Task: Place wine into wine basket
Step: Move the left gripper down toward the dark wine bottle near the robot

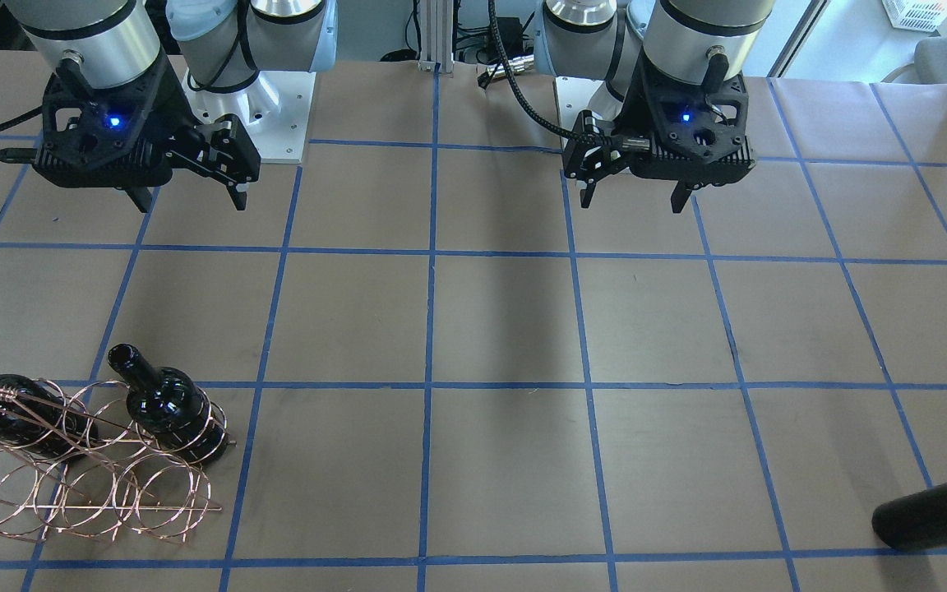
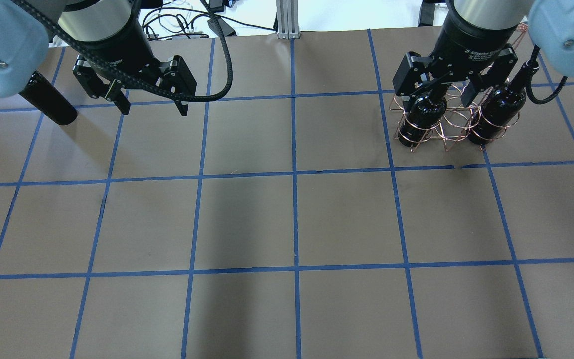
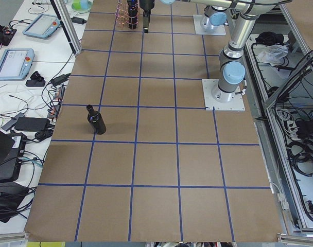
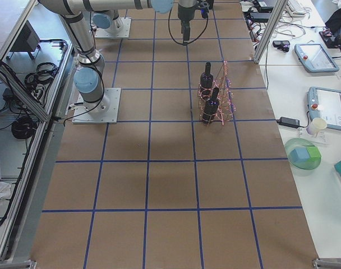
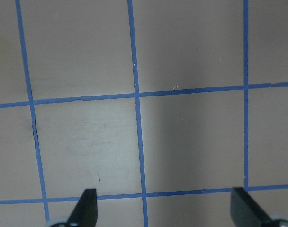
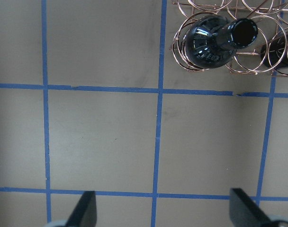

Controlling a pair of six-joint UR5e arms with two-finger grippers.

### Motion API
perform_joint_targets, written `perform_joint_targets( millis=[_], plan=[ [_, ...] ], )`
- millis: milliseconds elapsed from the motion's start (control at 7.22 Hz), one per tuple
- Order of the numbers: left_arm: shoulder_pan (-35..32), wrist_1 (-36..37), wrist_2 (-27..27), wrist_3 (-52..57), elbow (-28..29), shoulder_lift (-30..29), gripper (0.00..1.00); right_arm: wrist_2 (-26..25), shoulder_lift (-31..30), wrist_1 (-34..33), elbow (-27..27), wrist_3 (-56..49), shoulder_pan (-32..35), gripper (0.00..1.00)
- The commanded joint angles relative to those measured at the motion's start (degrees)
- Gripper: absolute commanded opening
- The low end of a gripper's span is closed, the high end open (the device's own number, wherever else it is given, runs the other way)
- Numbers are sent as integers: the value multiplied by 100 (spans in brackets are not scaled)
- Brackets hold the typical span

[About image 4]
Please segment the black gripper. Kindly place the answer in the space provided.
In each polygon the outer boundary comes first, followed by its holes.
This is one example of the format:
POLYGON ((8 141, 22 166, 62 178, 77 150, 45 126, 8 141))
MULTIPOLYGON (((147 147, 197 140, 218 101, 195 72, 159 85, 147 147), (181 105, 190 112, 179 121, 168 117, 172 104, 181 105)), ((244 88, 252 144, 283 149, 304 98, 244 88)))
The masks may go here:
MULTIPOLYGON (((197 9, 197 0, 179 0, 178 1, 178 18, 181 24, 188 24, 195 17, 195 11, 197 9)), ((182 44, 187 45, 187 41, 190 40, 190 26, 182 26, 183 40, 182 44)))

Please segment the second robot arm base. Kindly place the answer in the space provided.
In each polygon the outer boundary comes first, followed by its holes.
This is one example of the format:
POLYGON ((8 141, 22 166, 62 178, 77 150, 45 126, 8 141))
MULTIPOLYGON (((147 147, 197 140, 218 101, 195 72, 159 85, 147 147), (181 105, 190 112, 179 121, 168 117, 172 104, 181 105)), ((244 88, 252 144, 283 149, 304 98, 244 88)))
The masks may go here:
POLYGON ((118 10, 94 12, 91 20, 98 29, 103 29, 111 34, 116 34, 123 28, 118 10))

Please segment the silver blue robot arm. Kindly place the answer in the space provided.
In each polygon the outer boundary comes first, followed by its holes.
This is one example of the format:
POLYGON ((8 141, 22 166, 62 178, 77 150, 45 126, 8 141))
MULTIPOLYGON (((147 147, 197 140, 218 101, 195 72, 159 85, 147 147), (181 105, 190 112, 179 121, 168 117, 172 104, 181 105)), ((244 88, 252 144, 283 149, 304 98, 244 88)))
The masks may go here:
POLYGON ((102 81, 104 59, 96 49, 93 39, 92 27, 84 19, 84 11, 94 12, 96 15, 109 15, 116 17, 118 10, 143 10, 152 8, 158 13, 170 13, 173 1, 40 1, 46 9, 60 16, 66 33, 75 46, 77 60, 82 71, 88 71, 98 81, 94 88, 86 93, 80 86, 77 87, 81 94, 86 111, 99 113, 109 107, 105 97, 102 81))

